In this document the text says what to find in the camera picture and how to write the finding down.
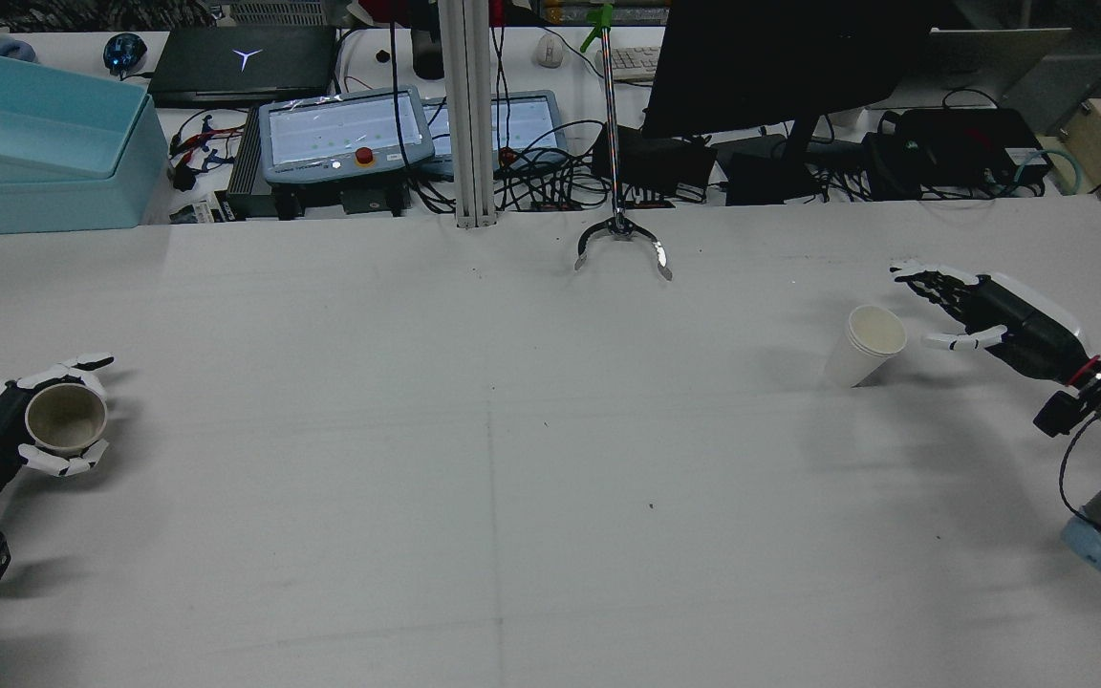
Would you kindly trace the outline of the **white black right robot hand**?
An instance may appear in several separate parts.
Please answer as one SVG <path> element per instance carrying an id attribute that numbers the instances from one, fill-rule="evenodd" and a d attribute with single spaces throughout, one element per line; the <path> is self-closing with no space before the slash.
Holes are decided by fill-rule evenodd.
<path id="1" fill-rule="evenodd" d="M 962 325 L 962 334 L 927 334 L 939 350 L 986 350 L 1027 378 L 1069 386 L 1090 361 L 1070 319 L 1053 317 L 1048 301 L 1000 274 L 975 274 L 915 260 L 894 262 L 890 273 L 922 299 Z"/>

